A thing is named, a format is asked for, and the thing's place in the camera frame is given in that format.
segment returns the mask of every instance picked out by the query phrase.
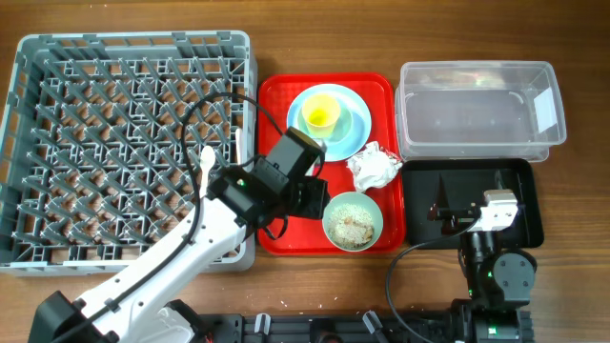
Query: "white label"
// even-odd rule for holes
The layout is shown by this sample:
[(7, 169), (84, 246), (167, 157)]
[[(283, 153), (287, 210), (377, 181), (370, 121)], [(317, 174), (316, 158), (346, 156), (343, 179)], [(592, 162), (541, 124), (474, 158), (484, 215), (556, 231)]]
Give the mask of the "white label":
[(543, 91), (534, 98), (534, 108), (536, 108), (536, 118), (538, 119), (538, 132), (543, 133), (546, 129), (557, 125), (557, 114), (555, 113), (555, 103), (553, 102), (553, 91), (550, 88)]

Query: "wood grain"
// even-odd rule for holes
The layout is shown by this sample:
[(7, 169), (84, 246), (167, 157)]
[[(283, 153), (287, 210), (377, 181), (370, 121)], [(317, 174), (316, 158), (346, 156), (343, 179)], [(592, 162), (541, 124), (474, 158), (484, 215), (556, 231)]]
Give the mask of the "wood grain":
[[(10, 0), (0, 5), (0, 94), (4, 101), (17, 42), (29, 33), (244, 30), (260, 81), (286, 72), (377, 71), (396, 86), (407, 61), (549, 61), (568, 139), (534, 166), (546, 240), (531, 251), (539, 272), (529, 309), (540, 342), (607, 341), (608, 13), (602, 1)], [(391, 258), (277, 258), (258, 250), (249, 271), (199, 275), (179, 296), (200, 313), (387, 311)], [(0, 342), (26, 340), (36, 306), (53, 291), (75, 298), (105, 278), (0, 275)], [(442, 309), (467, 296), (455, 252), (414, 253), (399, 264), (393, 287), (405, 309)]]

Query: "white crumpled napkin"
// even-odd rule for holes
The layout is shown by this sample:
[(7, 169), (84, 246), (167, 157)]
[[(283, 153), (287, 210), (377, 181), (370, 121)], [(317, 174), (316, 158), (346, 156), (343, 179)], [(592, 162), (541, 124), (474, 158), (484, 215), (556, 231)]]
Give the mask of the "white crumpled napkin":
[(400, 167), (402, 162), (393, 154), (382, 151), (377, 142), (368, 143), (363, 151), (347, 160), (347, 168), (354, 175), (356, 192), (385, 187), (394, 179)]

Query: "rice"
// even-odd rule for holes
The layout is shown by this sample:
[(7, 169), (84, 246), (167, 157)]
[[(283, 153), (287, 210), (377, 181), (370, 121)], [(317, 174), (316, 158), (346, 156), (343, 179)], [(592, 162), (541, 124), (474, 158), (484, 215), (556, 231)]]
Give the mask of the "rice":
[(337, 245), (357, 249), (373, 239), (373, 217), (358, 205), (338, 206), (331, 213), (329, 235)]

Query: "dish rack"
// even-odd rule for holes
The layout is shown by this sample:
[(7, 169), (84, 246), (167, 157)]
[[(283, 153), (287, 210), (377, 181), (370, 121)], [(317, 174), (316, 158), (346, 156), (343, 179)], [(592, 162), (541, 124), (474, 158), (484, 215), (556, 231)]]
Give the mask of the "dish rack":
[[(29, 35), (18, 46), (0, 130), (0, 272), (119, 272), (193, 207), (182, 115), (215, 91), (256, 95), (241, 31)], [(187, 150), (213, 172), (254, 154), (254, 107), (194, 112)], [(242, 128), (241, 146), (235, 132)], [(206, 272), (243, 271), (254, 238)]]

